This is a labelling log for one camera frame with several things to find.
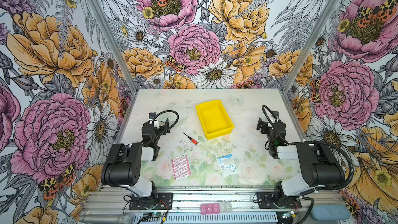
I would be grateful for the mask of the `red handled screwdriver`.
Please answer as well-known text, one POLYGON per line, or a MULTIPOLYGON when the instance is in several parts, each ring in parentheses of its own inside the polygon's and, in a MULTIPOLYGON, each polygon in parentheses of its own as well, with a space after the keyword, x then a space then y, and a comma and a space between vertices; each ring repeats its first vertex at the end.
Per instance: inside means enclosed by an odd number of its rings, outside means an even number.
POLYGON ((197 145, 198 144, 198 142, 195 140, 195 139, 193 139, 192 137, 190 137, 190 136, 188 136, 187 134, 185 134, 185 133, 183 133, 193 144, 195 144, 195 145, 197 145))

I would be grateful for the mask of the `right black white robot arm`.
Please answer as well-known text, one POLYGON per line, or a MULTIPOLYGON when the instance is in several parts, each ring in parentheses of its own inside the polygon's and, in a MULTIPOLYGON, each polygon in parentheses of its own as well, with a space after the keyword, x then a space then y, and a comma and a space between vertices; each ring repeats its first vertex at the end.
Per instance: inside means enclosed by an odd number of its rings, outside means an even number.
POLYGON ((269 192, 256 193, 260 209, 301 208, 300 200, 317 190, 337 190, 343 187, 345 173, 336 160, 331 145, 323 142, 287 143, 286 124, 277 118, 276 113, 259 118, 257 130, 267 137, 265 148, 276 160, 298 162, 297 175, 276 183, 269 192))

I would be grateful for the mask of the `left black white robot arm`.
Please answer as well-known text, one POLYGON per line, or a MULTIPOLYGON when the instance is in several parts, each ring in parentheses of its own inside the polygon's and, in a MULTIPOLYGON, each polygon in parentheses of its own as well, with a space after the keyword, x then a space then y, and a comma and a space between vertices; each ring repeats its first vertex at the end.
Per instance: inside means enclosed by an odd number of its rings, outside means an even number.
POLYGON ((160 137, 170 133, 170 129, 174 127, 169 120, 158 120, 158 117, 166 113, 174 113, 174 111, 150 113, 149 120, 142 126, 141 142, 129 145, 119 143, 111 146, 101 172, 103 185, 124 188, 138 200, 157 201, 158 193, 155 183, 141 176, 141 165, 143 162, 157 160, 160 137))

